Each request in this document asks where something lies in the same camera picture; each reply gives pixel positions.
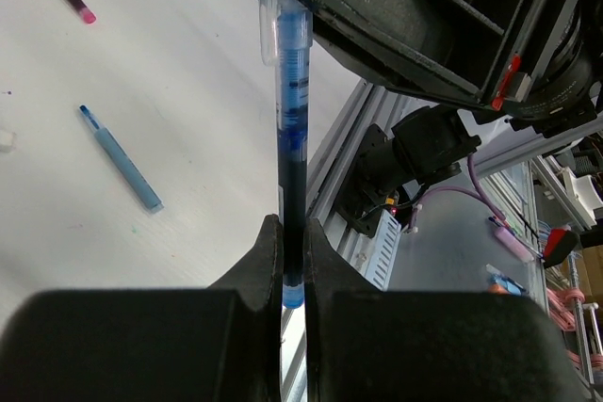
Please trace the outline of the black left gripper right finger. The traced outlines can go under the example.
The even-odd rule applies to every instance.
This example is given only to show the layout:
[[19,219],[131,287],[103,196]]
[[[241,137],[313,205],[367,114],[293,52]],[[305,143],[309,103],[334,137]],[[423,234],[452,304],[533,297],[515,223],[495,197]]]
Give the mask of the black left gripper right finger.
[[374,288],[331,246],[323,226],[311,219],[303,238],[306,366],[311,401],[352,401],[354,366],[364,350],[362,307],[357,297]]

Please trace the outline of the light blue pen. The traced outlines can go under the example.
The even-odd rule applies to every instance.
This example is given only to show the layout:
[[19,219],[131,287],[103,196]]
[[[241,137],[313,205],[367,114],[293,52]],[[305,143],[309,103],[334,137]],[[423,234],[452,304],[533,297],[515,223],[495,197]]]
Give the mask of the light blue pen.
[[109,129],[94,116],[87,106],[80,105],[79,112],[92,131],[95,141],[132,189],[142,206],[151,213],[161,210],[163,208],[162,200]]

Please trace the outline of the dark blue gel pen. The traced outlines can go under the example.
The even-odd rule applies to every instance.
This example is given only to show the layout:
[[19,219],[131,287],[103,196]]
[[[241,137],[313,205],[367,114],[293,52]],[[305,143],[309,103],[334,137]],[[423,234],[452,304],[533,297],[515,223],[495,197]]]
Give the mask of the dark blue gel pen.
[[312,15],[300,7],[277,19],[276,101],[279,218],[283,226],[283,305],[304,301],[303,235],[306,226]]

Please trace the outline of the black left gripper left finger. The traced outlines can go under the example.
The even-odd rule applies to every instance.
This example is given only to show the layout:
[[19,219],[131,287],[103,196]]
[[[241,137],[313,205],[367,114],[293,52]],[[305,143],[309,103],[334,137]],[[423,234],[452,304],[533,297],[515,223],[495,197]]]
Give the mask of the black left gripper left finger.
[[209,286],[228,296],[220,338],[218,401],[279,401],[283,283],[283,228],[264,218],[258,236],[222,277]]

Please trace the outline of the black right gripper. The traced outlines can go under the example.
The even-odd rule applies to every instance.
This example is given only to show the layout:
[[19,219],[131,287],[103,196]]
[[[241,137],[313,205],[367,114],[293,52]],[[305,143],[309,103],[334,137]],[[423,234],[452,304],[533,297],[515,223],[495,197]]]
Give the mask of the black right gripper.
[[584,96],[578,0],[299,0],[344,66],[471,112],[558,113]]

